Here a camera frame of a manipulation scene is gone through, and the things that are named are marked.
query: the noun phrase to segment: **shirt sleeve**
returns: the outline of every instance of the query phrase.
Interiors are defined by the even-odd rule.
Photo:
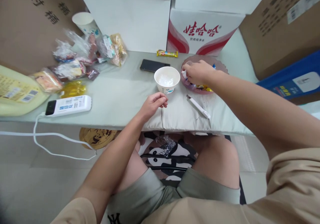
[[[83,197],[72,200],[51,224],[96,224],[92,203]]]
[[[320,223],[320,148],[288,151],[269,164],[267,195],[249,205],[182,198],[143,223]]]

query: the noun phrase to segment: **pink plate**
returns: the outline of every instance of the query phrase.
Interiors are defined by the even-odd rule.
[[[191,57],[188,57],[185,61],[183,61],[182,66],[188,61],[191,61],[193,63],[197,63],[200,60],[203,60],[203,61],[207,62],[211,66],[215,65],[216,66],[216,70],[221,70],[221,71],[229,74],[228,73],[228,69],[226,68],[226,66],[221,61],[219,61],[216,58],[214,58],[213,56],[193,55]],[[208,92],[208,91],[205,91],[205,90],[200,90],[198,88],[195,88],[188,80],[186,80],[182,76],[182,66],[181,66],[181,71],[180,71],[181,81],[182,81],[183,85],[186,86],[187,89],[191,90],[194,93],[201,94],[201,95],[214,94],[214,92]]]

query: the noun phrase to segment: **pen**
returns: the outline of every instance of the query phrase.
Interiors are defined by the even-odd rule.
[[[187,98],[193,103],[193,105],[208,119],[210,119],[210,115],[207,111],[205,111],[192,97],[187,94]]]

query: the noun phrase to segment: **tiled floor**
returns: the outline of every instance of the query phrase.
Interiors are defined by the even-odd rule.
[[[32,132],[30,123],[3,123],[0,130]],[[39,125],[38,132],[59,132],[78,138],[79,128]],[[0,217],[8,223],[50,223],[68,203],[97,157],[80,161],[51,156],[31,137],[0,138]],[[240,158],[240,177],[247,203],[265,195],[266,152],[255,137],[232,137]],[[58,137],[39,137],[52,152],[89,158],[92,151]]]

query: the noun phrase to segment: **smartphone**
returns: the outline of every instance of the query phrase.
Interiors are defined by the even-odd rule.
[[[165,64],[165,63],[161,63],[161,62],[156,62],[156,61],[144,59],[144,60],[142,60],[142,64],[140,66],[140,69],[155,73],[159,68],[169,67],[169,66],[170,66],[170,64]]]

